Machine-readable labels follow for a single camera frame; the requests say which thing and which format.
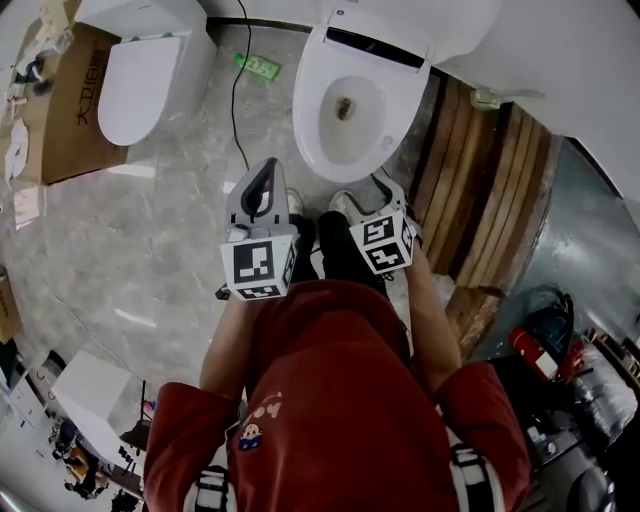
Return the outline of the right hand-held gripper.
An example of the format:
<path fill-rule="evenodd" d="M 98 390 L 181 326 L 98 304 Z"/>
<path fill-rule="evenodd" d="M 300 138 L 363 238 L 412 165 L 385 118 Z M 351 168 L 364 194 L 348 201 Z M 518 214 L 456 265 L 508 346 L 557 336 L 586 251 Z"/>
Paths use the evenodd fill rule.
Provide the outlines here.
<path fill-rule="evenodd" d="M 404 189 L 383 168 L 371 178 L 389 204 L 378 211 L 365 211 L 355 203 L 350 233 L 371 271 L 379 275 L 412 264 L 418 233 Z"/>

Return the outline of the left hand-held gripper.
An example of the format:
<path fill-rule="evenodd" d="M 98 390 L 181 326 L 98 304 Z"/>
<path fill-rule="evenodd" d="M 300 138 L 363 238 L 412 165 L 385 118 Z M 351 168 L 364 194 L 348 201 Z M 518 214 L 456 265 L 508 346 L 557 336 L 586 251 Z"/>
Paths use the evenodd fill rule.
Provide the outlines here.
<path fill-rule="evenodd" d="M 249 222 L 257 218 L 277 223 Z M 284 168 L 277 158 L 267 158 L 251 167 L 229 193 L 227 240 L 220 246 L 226 289 L 241 301 L 286 296 L 298 238 L 289 215 Z"/>

